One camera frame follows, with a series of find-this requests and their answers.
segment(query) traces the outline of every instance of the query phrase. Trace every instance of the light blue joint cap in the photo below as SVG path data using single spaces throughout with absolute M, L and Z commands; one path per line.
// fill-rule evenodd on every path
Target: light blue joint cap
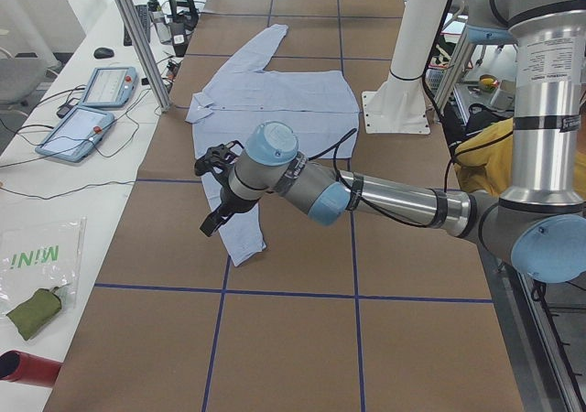
M 293 130 L 276 121 L 259 125 L 244 145 L 252 160 L 269 167 L 289 163 L 297 155 L 298 148 Z
M 350 192 L 340 183 L 332 183 L 314 201 L 308 216 L 314 222 L 329 226 L 346 210 L 350 201 Z
M 541 282 L 573 279 L 586 271 L 586 219 L 557 215 L 539 222 L 516 241 L 511 262 Z
M 468 26 L 468 41 L 472 44 L 515 44 L 515 38 L 506 29 Z

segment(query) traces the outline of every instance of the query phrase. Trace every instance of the table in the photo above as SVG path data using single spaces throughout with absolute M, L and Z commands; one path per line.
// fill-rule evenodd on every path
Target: table
M 98 66 L 134 66 L 139 78 L 143 78 L 145 73 L 140 67 L 134 48 L 124 47 L 122 39 L 122 19 L 112 2 L 80 44 L 60 76 L 53 82 L 45 97 L 86 83 L 93 68 Z M 163 46 L 158 42 L 154 28 L 151 32 L 150 45 L 157 61 L 173 53 L 171 46 Z M 96 60 L 93 57 L 93 51 L 98 47 L 113 49 L 114 56 L 107 60 Z M 163 67 L 164 63 L 161 62 L 160 68 L 163 69 Z M 114 116 L 118 117 L 122 114 L 128 105 L 141 96 L 145 88 L 147 86 L 139 84 L 126 106 L 113 111 Z M 50 196 L 90 183 L 134 180 L 137 167 L 147 151 L 159 116 L 157 101 L 152 92 L 143 93 L 143 96 L 142 101 L 130 114 L 140 127 L 132 142 L 115 157 L 104 158 L 93 152 L 75 166 L 45 159 L 10 168 L 0 168 L 0 181 L 10 190 Z M 59 121 L 55 112 L 65 99 L 66 94 L 43 103 L 33 111 L 25 125 L 55 125 Z M 120 119 L 103 139 L 101 151 L 104 154 L 112 154 L 125 143 L 135 129 L 136 125 L 128 118 Z M 33 142 L 40 142 L 45 135 L 44 131 L 26 134 Z M 37 157 L 34 147 L 16 136 L 0 157 L 0 165 Z M 50 201 L 19 197 L 0 190 L 0 214 L 2 215 L 0 232 L 6 229 L 87 217 L 75 308 L 61 313 L 38 337 L 29 342 L 24 342 L 13 325 L 1 327 L 0 352 L 18 349 L 58 361 L 63 360 L 131 189 L 132 184 L 109 185 L 82 190 Z M 41 387 L 14 383 L 0 384 L 2 409 L 5 412 L 42 410 L 49 394 L 49 389 Z
M 360 96 L 388 76 L 403 6 L 208 0 L 47 411 L 523 410 L 473 244 L 367 213 L 321 227 L 276 194 L 259 204 L 267 249 L 245 265 L 198 230 L 192 94 L 279 23 L 267 70 L 342 70 Z M 361 121 L 351 169 L 439 186 L 449 153 L 430 128 Z

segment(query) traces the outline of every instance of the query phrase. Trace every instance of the black cord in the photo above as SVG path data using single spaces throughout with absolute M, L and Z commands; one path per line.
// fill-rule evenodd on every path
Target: black cord
M 567 281 L 566 284 L 569 284 L 569 285 L 571 285 L 571 286 L 573 286 L 573 287 L 575 287 L 575 288 L 577 288 L 579 290 L 586 291 L 586 288 L 584 288 L 582 286 L 579 286 L 578 284 L 574 284 L 573 282 Z
M 315 160 L 316 158 L 320 158 L 320 157 L 328 154 L 333 149 L 341 146 L 345 141 L 347 141 L 350 137 L 352 137 L 352 135 L 354 133 L 356 133 L 357 131 L 358 130 L 356 128 L 353 128 L 348 133 L 346 133 L 344 136 L 342 136 L 342 138 L 338 142 L 336 142 L 332 146 L 327 147 L 326 149 L 324 149 L 323 151 L 321 151 L 319 154 L 316 154 L 315 156 L 310 157 L 308 160 Z
M 141 93 L 138 94 L 138 97 L 136 98 L 136 101 L 134 101 L 124 112 L 124 114 L 122 114 L 120 117 L 116 118 L 114 121 L 117 122 L 120 119 L 122 119 L 123 117 L 127 117 L 133 124 L 136 125 L 135 130 L 132 132 L 132 134 L 130 135 L 130 137 L 128 137 L 128 139 L 126 140 L 126 142 L 124 142 L 118 149 L 116 149 L 112 154 L 104 154 L 102 151 L 100 151 L 98 149 L 98 147 L 92 142 L 93 147 L 95 148 L 95 150 L 100 154 L 100 156 L 105 157 L 105 158 L 110 158 L 110 157 L 114 157 L 116 154 L 118 154 L 120 151 L 122 151 L 128 144 L 130 144 L 130 142 L 133 141 L 133 139 L 136 136 L 136 133 L 138 133 L 138 130 L 140 129 L 140 123 L 138 123 L 137 121 L 135 121 L 132 117 L 130 117 L 130 112 L 132 112 L 137 106 L 138 104 L 145 98 L 145 96 L 147 96 L 148 92 L 151 89 L 144 89 Z
M 461 156 L 462 154 L 465 154 L 465 153 L 470 153 L 471 151 L 476 151 L 477 149 L 482 149 L 482 148 L 486 148 L 487 146 L 497 144 L 512 135 L 513 135 L 513 131 L 509 131 L 506 135 L 500 136 L 500 137 L 496 138 L 495 140 L 491 140 L 490 142 L 486 142 L 485 144 L 473 146 L 472 148 L 463 149 L 462 151 L 454 153 L 454 155 L 450 158 L 450 161 L 448 162 L 448 165 L 446 166 L 446 171 L 444 172 L 444 175 L 443 175 L 443 191 L 446 192 L 448 190 L 448 176 L 450 175 L 450 166 L 452 164 L 457 163 L 458 165 L 460 165 L 463 168 L 470 168 L 470 167 L 467 167 L 466 165 L 463 165 L 458 160 L 458 156 Z
M 53 200 L 53 199 L 56 199 L 57 197 L 63 197 L 64 195 L 72 194 L 73 192 L 79 192 L 80 190 L 87 190 L 88 188 L 97 188 L 100 186 L 108 186 L 108 185 L 130 185 L 133 183 L 135 183 L 135 180 L 128 180 L 128 181 L 112 180 L 112 181 L 106 181 L 105 183 L 90 183 L 88 185 L 77 188 L 76 190 L 67 190 L 67 191 L 61 192 L 59 194 L 49 195 L 48 197 L 44 197 L 41 195 L 25 194 L 22 192 L 17 192 L 15 190 L 8 190 L 7 188 L 5 188 L 3 186 L 0 186 L 0 190 L 4 190 L 4 191 L 9 192 L 14 195 L 19 195 L 20 197 L 27 197 L 29 199 Z
M 32 128 L 32 127 L 38 127 L 38 126 L 42 126 L 42 127 L 45 127 L 45 128 L 53 129 L 53 127 L 50 126 L 50 125 L 31 124 L 31 125 L 23 125 L 20 128 L 18 128 L 17 130 L 13 130 L 8 125 L 6 125 L 6 123 L 2 120 L 2 117 L 0 117 L 0 125 L 2 125 L 6 130 L 8 130 L 13 135 L 17 135 L 21 130 L 24 130 L 25 128 Z
M 531 300 L 534 302 L 546 301 L 546 292 L 548 285 L 545 282 L 533 280 L 533 288 L 531 289 Z
M 450 12 L 451 1 L 452 0 L 447 0 L 446 5 L 443 8 L 443 14 L 441 15 L 441 18 L 439 19 L 440 22 L 438 24 L 438 30 L 436 31 L 436 36 L 434 37 L 433 44 L 431 45 L 431 48 L 429 49 L 428 59 L 425 62 L 425 68 L 423 69 L 422 75 L 425 75 L 428 72 L 429 63 L 431 62 L 431 59 L 433 58 L 433 52 L 436 48 L 436 44 L 438 43 L 438 38 L 441 35 L 441 30 L 443 29 L 443 21 L 446 19 L 446 16 L 448 16 L 448 13 Z M 436 103 L 435 95 L 433 94 L 433 92 L 429 88 L 428 83 L 425 81 L 425 78 L 421 78 L 421 84 L 423 86 L 423 91 L 429 97 L 429 100 L 431 101 L 431 105 L 433 105 L 433 109 L 435 110 L 436 115 L 439 118 L 439 121 L 442 124 L 445 124 L 446 123 L 445 117 L 444 117 L 443 113 L 441 112 L 441 110 L 439 109 L 440 107 L 438 106 L 438 103 Z
M 543 284 L 543 287 L 538 284 L 543 284 L 539 281 L 534 281 L 534 286 L 533 286 L 533 290 L 531 291 L 531 298 L 534 299 L 534 296 L 537 298 L 537 302 L 539 303 L 539 305 L 541 306 L 541 308 L 543 309 L 544 313 L 546 314 L 546 317 L 548 319 L 548 323 L 549 323 L 549 327 L 551 328 L 551 332 L 553 333 L 554 339 L 556 341 L 556 344 L 558 345 L 558 350 L 559 350 L 559 356 L 561 357 L 561 361 L 564 363 L 564 366 L 566 368 L 567 373 L 570 375 L 570 382 L 571 382 L 571 386 L 574 389 L 574 392 L 576 393 L 576 396 L 580 402 L 580 406 L 582 410 L 586 410 L 586 403 L 584 403 L 584 400 L 581 396 L 581 392 L 580 392 L 580 387 L 578 386 L 578 382 L 576 380 L 576 373 L 574 372 L 574 370 L 571 367 L 571 363 L 570 363 L 570 359 L 568 358 L 568 355 L 566 353 L 566 349 L 565 349 L 565 344 L 564 342 L 561 340 L 561 337 L 559 337 L 559 333 L 558 333 L 558 328 L 556 327 L 556 323 L 553 320 L 553 314 L 551 313 L 548 303 L 546 302 L 546 285 Z
M 69 99 L 69 96 L 71 96 L 71 94 L 73 92 L 78 92 L 78 91 L 81 91 L 81 90 L 85 90 L 85 84 L 78 85 L 77 87 L 73 87 L 72 89 L 64 90 L 63 92 L 58 92 L 58 93 L 55 93 L 55 94 L 51 94 L 48 98 L 41 99 L 37 103 L 37 105 L 35 105 L 35 108 L 37 108 L 42 103 L 45 103 L 46 101 L 50 101 L 51 99 L 56 98 L 57 96 L 61 96 L 62 94 L 65 94 L 65 93 L 68 93 L 69 94 L 68 95 L 68 99 Z
M 354 133 L 357 132 L 356 128 L 353 128 L 352 130 L 350 130 L 348 133 L 346 133 L 339 141 L 338 143 L 336 143 L 333 146 L 333 157 L 332 157 L 332 162 L 333 162 L 333 170 L 336 173 L 336 180 L 340 181 L 340 183 L 342 185 L 344 185 L 348 190 L 352 190 L 352 186 L 350 184 L 348 184 L 348 182 L 345 180 L 344 177 L 342 177 L 342 174 L 340 172 L 340 169 L 338 168 L 338 150 L 340 149 L 340 145 L 348 140 L 350 138 L 350 136 L 352 136 Z M 319 153 L 318 155 L 314 156 L 314 158 L 319 157 L 319 156 L 323 156 L 323 154 L 326 154 L 327 152 L 331 151 L 331 147 L 326 149 L 325 151 L 322 151 L 321 153 Z M 392 213 L 390 213 L 389 211 L 381 208 L 380 206 L 372 203 L 371 201 L 365 199 L 363 196 L 360 196 L 358 198 L 359 201 L 361 201 L 362 203 L 364 203 L 366 206 L 368 206 L 369 208 L 373 209 L 374 211 L 380 213 L 381 215 L 385 216 L 386 218 L 389 218 L 391 220 L 393 220 L 394 222 L 400 222 L 401 224 L 404 224 L 406 226 L 411 226 L 411 227 L 418 227 L 418 228 L 424 228 L 424 227 L 428 227 L 426 224 L 419 224 L 418 222 L 408 222 L 406 220 L 403 220 L 401 218 L 396 217 L 395 215 L 393 215 Z

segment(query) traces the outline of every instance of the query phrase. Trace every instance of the yellow cloth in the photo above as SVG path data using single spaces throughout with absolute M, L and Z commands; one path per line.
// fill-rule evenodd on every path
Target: yellow cloth
M 513 119 L 492 124 L 479 135 L 459 145 L 456 155 L 465 149 L 498 139 L 510 133 L 512 129 Z M 512 158 L 512 136 L 486 148 L 475 149 L 457 156 L 460 165 L 456 164 L 455 169 L 460 187 L 466 192 L 486 190 L 491 195 L 500 195 L 508 188 L 511 181 Z M 574 166 L 574 190 L 586 199 L 586 155 L 579 152 L 576 152 Z

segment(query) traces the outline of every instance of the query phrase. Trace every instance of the computer mouse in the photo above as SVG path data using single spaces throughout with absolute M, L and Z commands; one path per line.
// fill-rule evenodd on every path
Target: computer mouse
M 98 48 L 93 52 L 93 57 L 102 60 L 104 58 L 111 58 L 114 56 L 114 51 L 108 48 Z

